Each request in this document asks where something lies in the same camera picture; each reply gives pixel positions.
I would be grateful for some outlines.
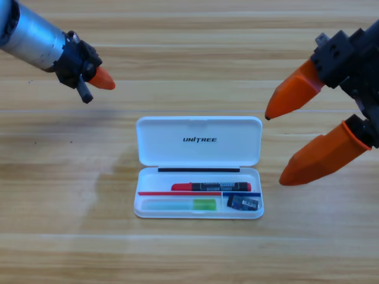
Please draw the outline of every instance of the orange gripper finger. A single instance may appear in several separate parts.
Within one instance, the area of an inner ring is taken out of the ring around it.
[[[113,90],[116,87],[111,75],[102,67],[97,67],[96,75],[88,83],[99,89]]]
[[[295,111],[316,96],[324,83],[310,59],[280,84],[266,108],[267,120]]]
[[[367,150],[371,147],[359,141],[343,121],[293,155],[279,183],[290,186],[307,184],[336,172]]]

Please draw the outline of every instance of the marker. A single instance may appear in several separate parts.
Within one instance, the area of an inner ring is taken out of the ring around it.
[[[176,183],[172,191],[251,191],[248,182],[203,182],[203,183]]]

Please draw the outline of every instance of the wooden table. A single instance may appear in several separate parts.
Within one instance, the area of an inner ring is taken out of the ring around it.
[[[89,105],[0,53],[1,283],[378,283],[379,151],[287,188],[289,158],[352,113],[325,89],[272,121],[272,92],[316,47],[378,18],[377,0],[25,0],[93,44],[116,79]],[[264,124],[264,216],[143,220],[133,213],[135,123],[254,115]]]

